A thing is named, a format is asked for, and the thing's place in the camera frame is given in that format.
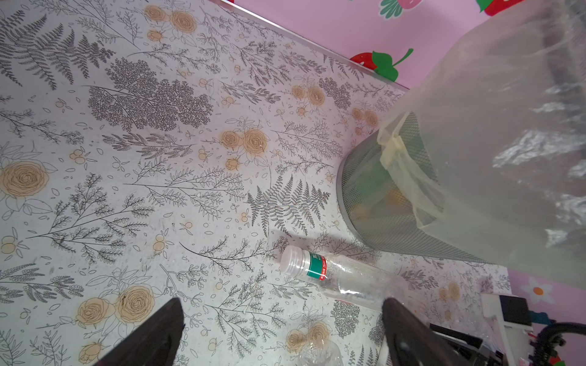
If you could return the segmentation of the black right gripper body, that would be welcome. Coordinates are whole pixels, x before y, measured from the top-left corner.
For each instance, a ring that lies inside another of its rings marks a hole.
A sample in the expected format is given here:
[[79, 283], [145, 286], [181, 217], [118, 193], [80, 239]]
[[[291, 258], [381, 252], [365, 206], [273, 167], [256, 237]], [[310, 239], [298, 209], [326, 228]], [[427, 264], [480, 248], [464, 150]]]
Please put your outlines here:
[[499, 351], [494, 352], [480, 338], [434, 324], [430, 324], [430, 329], [464, 358], [467, 365], [499, 365]]

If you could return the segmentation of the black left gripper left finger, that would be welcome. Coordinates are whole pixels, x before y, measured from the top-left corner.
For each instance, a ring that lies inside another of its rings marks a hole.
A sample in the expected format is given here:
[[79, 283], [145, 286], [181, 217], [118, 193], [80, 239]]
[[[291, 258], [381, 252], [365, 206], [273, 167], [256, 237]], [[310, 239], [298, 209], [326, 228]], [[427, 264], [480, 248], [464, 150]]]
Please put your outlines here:
[[95, 365], [171, 366], [175, 361], [184, 328], [182, 302], [174, 297]]

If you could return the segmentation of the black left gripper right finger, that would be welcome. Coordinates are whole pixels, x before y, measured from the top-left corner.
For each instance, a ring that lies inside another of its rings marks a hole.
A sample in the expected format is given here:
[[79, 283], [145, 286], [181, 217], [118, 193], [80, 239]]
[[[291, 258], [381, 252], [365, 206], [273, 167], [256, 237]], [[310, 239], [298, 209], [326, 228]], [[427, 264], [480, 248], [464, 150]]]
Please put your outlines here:
[[445, 339], [393, 297], [383, 302], [382, 321], [393, 365], [469, 365]]

